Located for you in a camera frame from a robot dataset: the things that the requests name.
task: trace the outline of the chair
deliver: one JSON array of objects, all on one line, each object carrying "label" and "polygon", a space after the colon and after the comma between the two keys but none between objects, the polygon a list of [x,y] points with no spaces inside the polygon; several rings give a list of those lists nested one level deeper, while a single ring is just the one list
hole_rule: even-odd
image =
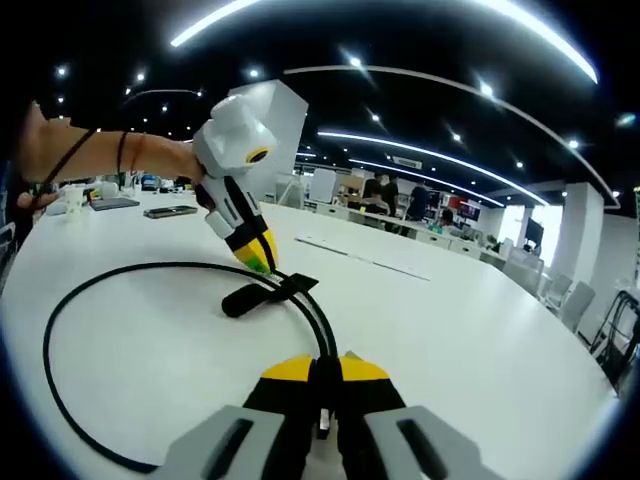
[{"label": "chair", "polygon": [[578,282],[576,288],[567,301],[558,310],[558,318],[565,324],[565,326],[575,333],[578,330],[582,315],[589,308],[591,302],[596,296],[596,292],[593,288],[584,282]]},{"label": "chair", "polygon": [[512,248],[502,272],[535,297],[543,269],[544,260],[520,248]]},{"label": "chair", "polygon": [[572,283],[571,279],[566,275],[558,274],[551,282],[547,293],[541,298],[545,306],[554,313],[560,310]]}]

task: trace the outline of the desk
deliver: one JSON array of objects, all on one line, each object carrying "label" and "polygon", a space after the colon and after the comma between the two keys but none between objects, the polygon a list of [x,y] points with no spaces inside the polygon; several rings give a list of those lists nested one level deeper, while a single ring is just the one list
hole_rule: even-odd
[{"label": "desk", "polygon": [[[142,217],[145,208],[185,203],[194,201],[148,195],[140,207],[85,209],[76,224],[44,217],[7,279],[1,326],[20,392],[40,431],[80,478],[140,476],[95,454],[60,415],[42,366],[45,323],[72,288],[113,268],[172,260],[237,265],[203,211]],[[475,441],[496,473],[563,478],[612,413],[615,394],[579,341],[496,269],[305,211],[275,205],[263,211],[281,270],[319,280],[313,295],[339,350],[383,366],[407,405],[425,405]],[[300,234],[411,262],[431,281],[295,241]],[[356,294],[355,281],[366,285],[366,294]],[[244,284],[231,274],[167,269],[114,277],[77,297],[53,332],[51,360],[79,423],[117,452],[159,464],[187,430],[226,404],[241,405],[270,365],[316,353],[293,306],[226,318],[222,298]],[[342,478],[319,455],[309,465],[307,479]]]}]

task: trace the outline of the white pillar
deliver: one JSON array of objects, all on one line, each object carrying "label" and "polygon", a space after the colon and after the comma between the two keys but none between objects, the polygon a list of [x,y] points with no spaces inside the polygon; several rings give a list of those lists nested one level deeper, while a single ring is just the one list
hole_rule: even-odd
[{"label": "white pillar", "polygon": [[589,183],[567,185],[566,192],[551,272],[590,283],[600,247],[604,200]]},{"label": "white pillar", "polygon": [[229,91],[238,94],[249,98],[258,118],[278,140],[276,149],[249,173],[254,195],[263,200],[266,193],[275,194],[278,174],[290,176],[293,171],[309,104],[280,80]]}]

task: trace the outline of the black ceiling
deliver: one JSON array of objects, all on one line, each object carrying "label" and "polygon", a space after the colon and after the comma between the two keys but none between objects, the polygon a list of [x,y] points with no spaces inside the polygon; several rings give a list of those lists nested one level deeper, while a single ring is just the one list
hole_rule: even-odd
[{"label": "black ceiling", "polygon": [[[319,154],[314,161],[327,156],[328,163],[343,166],[349,157],[385,163],[388,153],[423,161],[425,168],[437,166],[439,178],[481,193],[504,188],[433,157],[316,135],[331,129],[436,150],[522,185],[588,180],[601,189],[560,144],[486,98],[387,73],[283,74],[346,64],[347,55],[354,55],[369,65],[416,70],[475,87],[482,79],[498,98],[562,137],[578,138],[584,144],[581,154],[612,189],[623,192],[622,212],[635,213],[638,126],[615,125],[622,113],[639,110],[630,60],[640,53],[632,2],[519,2],[584,54],[599,73],[596,85],[537,35],[472,0],[262,0],[177,49],[169,45],[184,28],[229,1],[89,1],[58,12],[62,18],[47,24],[54,52],[36,95],[45,115],[71,116],[78,126],[134,127],[187,139],[193,130],[186,127],[199,127],[211,104],[251,81],[248,72],[255,67],[261,80],[280,78],[309,102],[302,143]],[[56,65],[68,67],[66,78],[55,76]],[[146,79],[136,85],[141,70]],[[206,95],[147,98],[112,124],[103,124],[126,98],[127,87],[202,88]],[[58,96],[64,96],[64,103],[57,102]],[[373,122],[371,112],[381,122]],[[451,131],[463,142],[453,141]],[[524,168],[516,168],[517,161]],[[477,184],[472,187],[471,181]],[[541,196],[560,202],[559,194]]]}]

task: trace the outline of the yellow plastic part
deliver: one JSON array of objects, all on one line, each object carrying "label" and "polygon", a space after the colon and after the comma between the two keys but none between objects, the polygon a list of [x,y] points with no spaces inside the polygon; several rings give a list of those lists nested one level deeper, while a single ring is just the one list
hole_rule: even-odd
[{"label": "yellow plastic part", "polygon": [[312,358],[309,355],[293,357],[286,362],[282,362],[271,367],[262,374],[262,378],[306,382],[309,380],[311,362]]},{"label": "yellow plastic part", "polygon": [[365,362],[355,356],[340,357],[342,378],[345,382],[365,380],[384,380],[389,378],[387,372],[373,363]]},{"label": "yellow plastic part", "polygon": [[[271,231],[267,230],[264,232],[264,238],[269,244],[271,248],[271,254],[273,255],[273,261],[278,266],[278,254],[276,252],[276,245],[273,241],[273,236],[271,235]],[[251,240],[244,247],[240,247],[238,250],[234,251],[233,254],[236,256],[238,260],[248,266],[250,269],[255,270],[260,273],[270,273],[271,269],[269,268],[269,262],[267,260],[267,254],[262,248],[262,244],[258,241],[257,238]]]}]

